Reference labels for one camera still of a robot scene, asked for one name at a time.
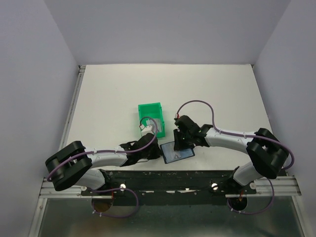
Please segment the blue leather card holder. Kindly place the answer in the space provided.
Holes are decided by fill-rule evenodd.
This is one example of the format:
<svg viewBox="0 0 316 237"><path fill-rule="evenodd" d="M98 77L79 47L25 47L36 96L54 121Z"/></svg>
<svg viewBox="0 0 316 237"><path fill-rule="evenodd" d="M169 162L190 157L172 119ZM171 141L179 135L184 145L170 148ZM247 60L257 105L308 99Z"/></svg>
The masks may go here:
<svg viewBox="0 0 316 237"><path fill-rule="evenodd" d="M173 163L176 161L180 161L180 160L183 160L186 158L191 158L191 157L195 156L195 152L193 149L185 149L185 150L181 150L181 151L175 151L174 150L174 142L168 142L165 144L161 144L160 149L162 151L162 157L163 157L165 164ZM178 154L179 156L181 156L181 159L173 160L172 159L173 154Z"/></svg>

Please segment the green plastic bin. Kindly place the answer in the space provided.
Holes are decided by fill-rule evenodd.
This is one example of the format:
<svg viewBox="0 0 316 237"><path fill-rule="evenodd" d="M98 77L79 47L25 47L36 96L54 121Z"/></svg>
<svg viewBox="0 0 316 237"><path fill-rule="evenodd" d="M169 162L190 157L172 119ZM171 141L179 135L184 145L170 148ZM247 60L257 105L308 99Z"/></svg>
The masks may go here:
<svg viewBox="0 0 316 237"><path fill-rule="evenodd" d="M165 137L165 122L162 113L162 106L160 102L140 104L138 105L139 119L142 120L142 124L146 126L147 119L160 119L162 125L162 132L157 133L157 138Z"/></svg>

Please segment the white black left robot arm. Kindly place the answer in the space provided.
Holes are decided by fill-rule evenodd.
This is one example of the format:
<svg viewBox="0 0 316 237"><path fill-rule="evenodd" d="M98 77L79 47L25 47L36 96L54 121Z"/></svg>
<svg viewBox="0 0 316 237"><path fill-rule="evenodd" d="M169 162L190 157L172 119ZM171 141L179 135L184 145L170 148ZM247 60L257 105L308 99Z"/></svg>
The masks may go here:
<svg viewBox="0 0 316 237"><path fill-rule="evenodd" d="M141 159L153 160L161 156L158 139L152 133L137 141L120 144L114 150L89 150L81 141L74 141L45 161L46 179L52 182L56 191L79 185L104 195L110 186L100 167L131 166Z"/></svg>

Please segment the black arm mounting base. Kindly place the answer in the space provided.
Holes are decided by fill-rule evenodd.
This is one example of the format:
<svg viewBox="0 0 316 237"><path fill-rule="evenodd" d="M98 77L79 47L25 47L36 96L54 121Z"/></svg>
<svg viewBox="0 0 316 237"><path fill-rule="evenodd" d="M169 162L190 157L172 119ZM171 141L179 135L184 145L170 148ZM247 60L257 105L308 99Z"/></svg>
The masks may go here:
<svg viewBox="0 0 316 237"><path fill-rule="evenodd" d="M87 189L84 197L106 199L114 205L225 205L227 197L252 195L254 188L228 185L231 170L198 171L105 171L106 184L97 193Z"/></svg>

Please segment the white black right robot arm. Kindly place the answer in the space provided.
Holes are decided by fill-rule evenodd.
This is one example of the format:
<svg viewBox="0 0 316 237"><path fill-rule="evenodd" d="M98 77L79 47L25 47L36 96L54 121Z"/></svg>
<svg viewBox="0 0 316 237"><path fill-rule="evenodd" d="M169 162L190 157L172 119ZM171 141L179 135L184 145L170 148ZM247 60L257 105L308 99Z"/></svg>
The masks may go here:
<svg viewBox="0 0 316 237"><path fill-rule="evenodd" d="M188 116L175 119L174 150L200 147L221 147L249 155L250 162L235 168L226 181L228 190L239 193L250 182L268 178L275 179L289 156L289 151L267 129L238 135L216 129L214 125L198 126Z"/></svg>

